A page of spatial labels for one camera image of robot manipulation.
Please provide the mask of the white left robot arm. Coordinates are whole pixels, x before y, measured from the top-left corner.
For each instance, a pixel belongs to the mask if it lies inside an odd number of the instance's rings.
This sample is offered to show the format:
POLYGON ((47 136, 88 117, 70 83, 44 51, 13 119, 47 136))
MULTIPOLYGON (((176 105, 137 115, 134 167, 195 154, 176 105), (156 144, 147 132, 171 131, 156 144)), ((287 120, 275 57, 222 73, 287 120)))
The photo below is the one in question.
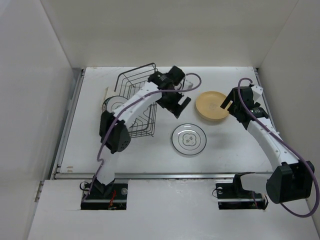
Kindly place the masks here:
POLYGON ((179 102, 184 98, 185 92, 195 90, 198 86, 188 82, 186 77, 187 74, 177 66, 165 73, 154 71, 133 96, 114 110, 107 108, 111 98, 103 103, 99 126, 101 145, 96 157, 99 167, 90 184, 90 188, 100 198, 111 195, 118 155, 131 143, 131 128, 137 118, 152 104, 160 105, 179 118, 189 104, 189 97, 182 103, 179 102))

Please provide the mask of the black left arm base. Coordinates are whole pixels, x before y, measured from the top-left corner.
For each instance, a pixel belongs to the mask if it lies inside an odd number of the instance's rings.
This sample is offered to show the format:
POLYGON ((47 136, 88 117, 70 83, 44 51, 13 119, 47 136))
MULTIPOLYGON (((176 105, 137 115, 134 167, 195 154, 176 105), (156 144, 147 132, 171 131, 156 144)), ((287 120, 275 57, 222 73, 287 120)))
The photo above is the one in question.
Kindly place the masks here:
POLYGON ((127 209, 128 181, 113 180, 108 185, 83 181, 79 188, 82 191, 81 210, 109 210, 118 211, 127 209))

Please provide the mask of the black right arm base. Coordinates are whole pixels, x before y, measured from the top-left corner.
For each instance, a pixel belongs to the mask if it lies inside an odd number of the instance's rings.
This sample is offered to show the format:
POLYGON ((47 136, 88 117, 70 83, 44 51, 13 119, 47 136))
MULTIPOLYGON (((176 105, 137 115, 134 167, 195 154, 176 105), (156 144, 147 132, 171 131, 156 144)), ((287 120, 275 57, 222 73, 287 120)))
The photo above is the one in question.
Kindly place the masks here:
POLYGON ((245 173, 237 173, 232 181, 215 183, 212 196, 217 199, 219 210, 266 210, 269 200, 266 195, 243 189, 241 177, 245 173))

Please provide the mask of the yellow plate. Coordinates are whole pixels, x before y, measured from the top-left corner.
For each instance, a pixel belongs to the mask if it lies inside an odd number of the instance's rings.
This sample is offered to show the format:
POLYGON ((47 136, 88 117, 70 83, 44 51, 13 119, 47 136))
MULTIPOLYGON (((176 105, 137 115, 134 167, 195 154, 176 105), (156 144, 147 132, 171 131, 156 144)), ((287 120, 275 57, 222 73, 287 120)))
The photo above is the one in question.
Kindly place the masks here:
POLYGON ((218 91, 203 92, 195 100, 195 109, 207 121, 222 121, 229 116, 229 112, 221 108, 226 98, 226 95, 218 91))

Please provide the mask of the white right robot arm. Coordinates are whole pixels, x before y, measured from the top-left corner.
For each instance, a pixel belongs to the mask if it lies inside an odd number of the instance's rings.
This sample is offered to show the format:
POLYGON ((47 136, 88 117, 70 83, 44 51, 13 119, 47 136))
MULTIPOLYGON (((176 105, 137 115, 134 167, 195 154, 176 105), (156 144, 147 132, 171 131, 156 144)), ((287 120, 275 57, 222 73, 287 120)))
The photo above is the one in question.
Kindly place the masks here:
POLYGON ((234 116, 258 142, 272 168, 270 175, 243 172, 235 175, 232 193, 243 197, 249 191, 265 194, 275 204, 306 199, 310 196, 315 171, 313 164, 303 164, 272 126, 267 112, 257 102, 263 88, 258 85, 234 87, 221 104, 221 108, 234 116))

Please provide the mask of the white black-rimmed plate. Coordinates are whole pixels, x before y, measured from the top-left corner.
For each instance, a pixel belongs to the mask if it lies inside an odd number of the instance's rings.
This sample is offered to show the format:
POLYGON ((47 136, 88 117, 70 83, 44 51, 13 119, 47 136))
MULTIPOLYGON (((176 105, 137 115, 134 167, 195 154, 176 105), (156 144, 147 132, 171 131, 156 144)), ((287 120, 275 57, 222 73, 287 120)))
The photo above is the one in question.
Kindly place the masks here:
POLYGON ((195 156, 200 154, 207 145, 207 136, 202 128, 193 123, 177 126, 171 134, 171 143, 182 155, 195 156))
POLYGON ((128 99, 123 96, 120 96, 120 95, 112 96, 107 99, 106 110, 111 113, 117 108, 121 107, 127 101, 128 99))

